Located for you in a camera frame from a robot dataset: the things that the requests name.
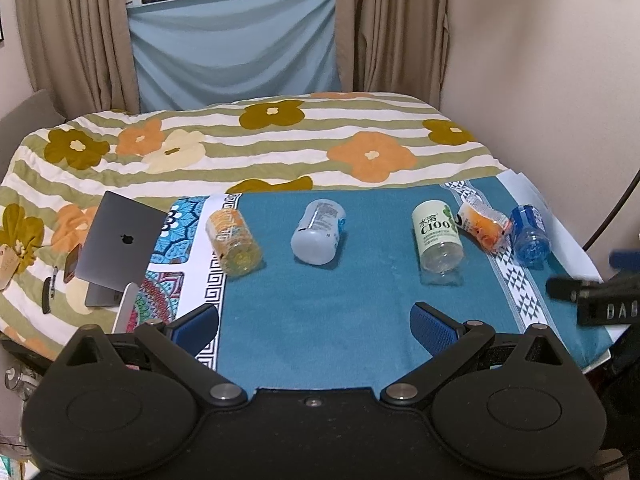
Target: laptop lid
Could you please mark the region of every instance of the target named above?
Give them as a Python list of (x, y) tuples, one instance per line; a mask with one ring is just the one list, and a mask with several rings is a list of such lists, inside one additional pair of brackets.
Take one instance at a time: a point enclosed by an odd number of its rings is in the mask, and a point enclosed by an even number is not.
[(78, 258), (81, 280), (123, 292), (142, 284), (166, 213), (107, 191)]

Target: white translucent bottle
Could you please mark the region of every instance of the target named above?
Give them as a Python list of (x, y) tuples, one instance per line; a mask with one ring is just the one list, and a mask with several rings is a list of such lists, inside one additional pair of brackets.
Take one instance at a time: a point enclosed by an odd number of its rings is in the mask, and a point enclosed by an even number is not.
[(436, 274), (455, 269), (465, 253), (447, 203), (442, 200), (422, 202), (411, 217), (422, 268)]
[(303, 262), (324, 265), (335, 258), (345, 213), (333, 200), (321, 198), (306, 206), (291, 237), (291, 250)]

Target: white wall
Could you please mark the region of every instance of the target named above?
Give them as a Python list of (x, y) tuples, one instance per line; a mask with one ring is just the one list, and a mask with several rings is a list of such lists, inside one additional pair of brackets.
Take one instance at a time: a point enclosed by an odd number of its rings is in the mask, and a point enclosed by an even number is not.
[[(581, 244), (640, 166), (640, 0), (449, 0), (442, 111), (523, 171)], [(638, 248), (640, 189), (590, 251)]]
[(0, 42), (0, 117), (29, 97), (33, 90), (24, 64), (15, 17), (15, 0), (0, 0), (4, 41)]

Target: silver screw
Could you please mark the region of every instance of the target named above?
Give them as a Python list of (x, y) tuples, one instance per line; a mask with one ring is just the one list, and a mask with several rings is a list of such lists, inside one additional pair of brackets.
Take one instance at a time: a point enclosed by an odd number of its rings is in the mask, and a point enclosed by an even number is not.
[(308, 406), (310, 408), (318, 408), (319, 406), (322, 406), (322, 400), (318, 399), (317, 397), (309, 397), (308, 399), (305, 399), (305, 406)]
[(418, 394), (418, 388), (412, 384), (396, 383), (386, 388), (386, 394), (392, 399), (408, 400), (413, 399)]
[(209, 395), (217, 400), (232, 400), (242, 394), (242, 388), (236, 384), (221, 383), (216, 384), (209, 390)]

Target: bedspread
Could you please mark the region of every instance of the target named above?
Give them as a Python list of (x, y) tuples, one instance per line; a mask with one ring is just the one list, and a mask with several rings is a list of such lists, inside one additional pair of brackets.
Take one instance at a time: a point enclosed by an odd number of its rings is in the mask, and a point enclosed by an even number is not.
[[(87, 282), (44, 280), (84, 242), (106, 190), (168, 210), (181, 196), (361, 189), (494, 176), (505, 168), (424, 102), (388, 93), (260, 98), (201, 110), (90, 114), (28, 135), (0, 187), (0, 244), (20, 256), (0, 295), (0, 330), (55, 358), (78, 326), (108, 332), (113, 309), (84, 306)], [(166, 229), (172, 225), (167, 217)]]

